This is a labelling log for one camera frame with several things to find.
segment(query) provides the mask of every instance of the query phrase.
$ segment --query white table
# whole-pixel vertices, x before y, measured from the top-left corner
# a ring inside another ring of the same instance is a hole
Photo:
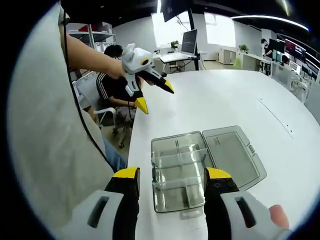
[[[139,240],[207,239],[205,216],[180,220],[156,213],[152,191],[151,140],[239,125],[258,153],[267,177],[248,191],[266,207],[282,205],[295,228],[320,190],[320,126],[282,85],[260,72],[189,71],[170,74],[175,94],[145,85],[149,110],[137,111],[129,167],[140,167]]]

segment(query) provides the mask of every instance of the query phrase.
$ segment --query floor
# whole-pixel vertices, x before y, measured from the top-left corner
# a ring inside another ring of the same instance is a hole
[[[203,62],[204,67],[207,70],[220,70],[220,69],[233,69],[233,65],[224,65],[219,63],[218,61],[204,61]],[[128,159],[129,156],[129,147],[130,147],[130,140],[131,140],[131,131],[128,130],[126,133],[126,136],[124,138],[123,144],[124,148],[120,148],[118,146],[118,141],[119,141],[119,134],[113,135],[113,126],[103,126],[101,128],[101,131],[107,141],[111,143],[115,149],[121,154],[125,159]]]

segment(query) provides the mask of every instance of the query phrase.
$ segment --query shelf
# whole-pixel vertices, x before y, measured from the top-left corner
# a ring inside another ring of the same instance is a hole
[[[68,33],[72,37],[79,39],[80,41],[82,41],[85,44],[90,43],[89,33],[87,31],[69,30]],[[95,43],[100,43],[103,40],[114,36],[114,34],[109,33],[107,31],[93,31],[92,34],[93,34],[93,39],[94,39]]]

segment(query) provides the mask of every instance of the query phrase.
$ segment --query person's arm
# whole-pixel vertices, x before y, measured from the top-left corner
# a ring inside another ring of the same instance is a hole
[[[60,34],[61,46],[65,50],[63,26],[60,27]],[[121,61],[94,50],[68,33],[66,34],[66,44],[68,60],[72,68],[106,73],[114,79],[126,74]]]
[[[114,98],[113,96],[109,97],[108,100],[109,100],[109,103],[112,105],[119,106],[119,107],[128,107],[128,101],[117,99],[117,98]],[[130,101],[129,106],[134,107],[135,103],[133,101]]]

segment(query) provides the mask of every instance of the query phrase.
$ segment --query human hand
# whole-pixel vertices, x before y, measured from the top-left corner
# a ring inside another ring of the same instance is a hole
[[[105,73],[113,79],[124,77],[126,75],[126,71],[122,67],[122,62],[114,58],[110,58],[110,61],[110,67]]]
[[[279,228],[288,229],[289,221],[287,215],[280,205],[273,205],[269,208],[270,217]]]

